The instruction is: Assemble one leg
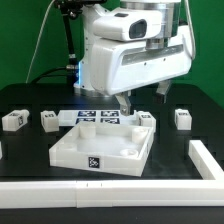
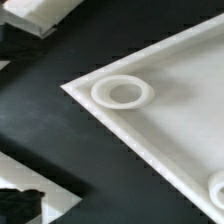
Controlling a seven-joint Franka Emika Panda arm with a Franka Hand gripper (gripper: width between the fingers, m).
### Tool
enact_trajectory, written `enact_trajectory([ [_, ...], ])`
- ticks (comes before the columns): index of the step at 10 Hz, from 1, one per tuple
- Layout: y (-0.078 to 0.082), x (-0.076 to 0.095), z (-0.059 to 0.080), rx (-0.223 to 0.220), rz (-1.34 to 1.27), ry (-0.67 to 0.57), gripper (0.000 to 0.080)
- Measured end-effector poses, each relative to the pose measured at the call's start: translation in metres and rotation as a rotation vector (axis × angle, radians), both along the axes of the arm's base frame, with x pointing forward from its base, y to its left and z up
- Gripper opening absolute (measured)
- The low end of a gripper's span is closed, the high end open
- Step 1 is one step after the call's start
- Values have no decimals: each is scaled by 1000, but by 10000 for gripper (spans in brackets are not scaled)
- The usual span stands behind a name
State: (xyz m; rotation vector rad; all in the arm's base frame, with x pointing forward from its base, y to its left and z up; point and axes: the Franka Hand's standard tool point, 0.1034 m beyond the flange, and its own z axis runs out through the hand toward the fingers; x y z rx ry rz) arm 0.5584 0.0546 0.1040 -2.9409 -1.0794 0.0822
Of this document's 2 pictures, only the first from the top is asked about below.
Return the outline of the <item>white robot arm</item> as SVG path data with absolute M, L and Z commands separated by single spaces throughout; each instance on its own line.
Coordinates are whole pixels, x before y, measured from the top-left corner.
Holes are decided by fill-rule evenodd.
M 116 97 L 125 116 L 133 113 L 132 90 L 155 84 L 164 102 L 171 80 L 195 59 L 189 0 L 120 0 L 112 11 L 90 2 L 83 17 L 86 50 L 75 91 Z

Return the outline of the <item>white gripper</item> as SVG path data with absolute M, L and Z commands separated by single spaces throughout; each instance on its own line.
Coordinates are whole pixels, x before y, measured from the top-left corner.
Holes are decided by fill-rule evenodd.
M 131 103 L 125 91 L 159 82 L 154 100 L 165 103 L 171 87 L 167 79 L 188 73 L 191 53 L 190 40 L 184 34 L 171 38 L 167 47 L 157 50 L 146 50 L 144 41 L 99 39 L 92 48 L 91 85 L 102 94 L 116 94 L 121 114 L 129 116 Z

